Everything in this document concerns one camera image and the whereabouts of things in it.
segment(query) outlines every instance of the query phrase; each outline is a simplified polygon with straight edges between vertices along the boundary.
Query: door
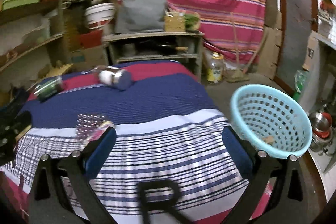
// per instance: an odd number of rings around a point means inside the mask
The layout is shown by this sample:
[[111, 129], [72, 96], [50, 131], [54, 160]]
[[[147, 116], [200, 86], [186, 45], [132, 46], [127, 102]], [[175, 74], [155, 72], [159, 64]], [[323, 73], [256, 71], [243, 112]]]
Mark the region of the door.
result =
[[317, 0], [280, 0], [283, 41], [274, 81], [288, 94], [295, 91], [294, 75], [305, 62], [308, 37], [317, 31]]

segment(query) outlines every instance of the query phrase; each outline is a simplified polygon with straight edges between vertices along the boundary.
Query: laundry basket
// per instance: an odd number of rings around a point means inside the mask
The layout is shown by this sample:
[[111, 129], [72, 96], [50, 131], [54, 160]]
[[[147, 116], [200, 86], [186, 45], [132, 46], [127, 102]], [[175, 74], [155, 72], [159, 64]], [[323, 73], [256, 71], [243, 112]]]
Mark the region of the laundry basket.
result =
[[230, 107], [232, 128], [257, 150], [281, 159], [300, 157], [308, 150], [312, 139], [308, 116], [283, 92], [266, 85], [245, 85], [234, 92]]

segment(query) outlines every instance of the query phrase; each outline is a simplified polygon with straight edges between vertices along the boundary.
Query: green tray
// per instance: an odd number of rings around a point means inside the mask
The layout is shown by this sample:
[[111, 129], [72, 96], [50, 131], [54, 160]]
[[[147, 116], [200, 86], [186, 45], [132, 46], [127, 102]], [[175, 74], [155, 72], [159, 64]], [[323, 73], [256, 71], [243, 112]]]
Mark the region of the green tray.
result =
[[7, 9], [18, 7], [18, 6], [39, 3], [39, 2], [40, 0], [5, 0], [2, 3], [2, 10], [7, 10]]

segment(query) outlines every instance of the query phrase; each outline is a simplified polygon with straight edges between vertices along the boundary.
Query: red stripe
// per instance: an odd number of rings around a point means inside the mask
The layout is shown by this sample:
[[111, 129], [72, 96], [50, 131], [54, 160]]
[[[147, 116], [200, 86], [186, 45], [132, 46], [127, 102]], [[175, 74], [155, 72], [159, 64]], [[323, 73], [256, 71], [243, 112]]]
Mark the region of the red stripe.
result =
[[[193, 75], [183, 65], [176, 62], [163, 62], [156, 64], [135, 64], [125, 67], [125, 69], [132, 74], [133, 81], [140, 81], [151, 77], [173, 75], [176, 73], [183, 73], [189, 75], [197, 81], [195, 75]], [[63, 81], [63, 88], [64, 91], [68, 91], [99, 83], [100, 82], [95, 75], [88, 73], [85, 75], [75, 76], [71, 79]], [[36, 99], [36, 96], [34, 94], [30, 94], [28, 101], [34, 99]]]

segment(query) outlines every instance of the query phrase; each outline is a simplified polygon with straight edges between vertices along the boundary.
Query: white bucket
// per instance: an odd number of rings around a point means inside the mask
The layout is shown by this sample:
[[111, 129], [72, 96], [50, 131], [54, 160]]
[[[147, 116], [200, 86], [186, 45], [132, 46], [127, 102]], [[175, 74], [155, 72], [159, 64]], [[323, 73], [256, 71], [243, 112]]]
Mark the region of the white bucket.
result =
[[113, 27], [110, 24], [114, 18], [114, 4], [102, 3], [85, 10], [87, 26], [91, 30], [102, 29], [103, 35], [113, 33]]

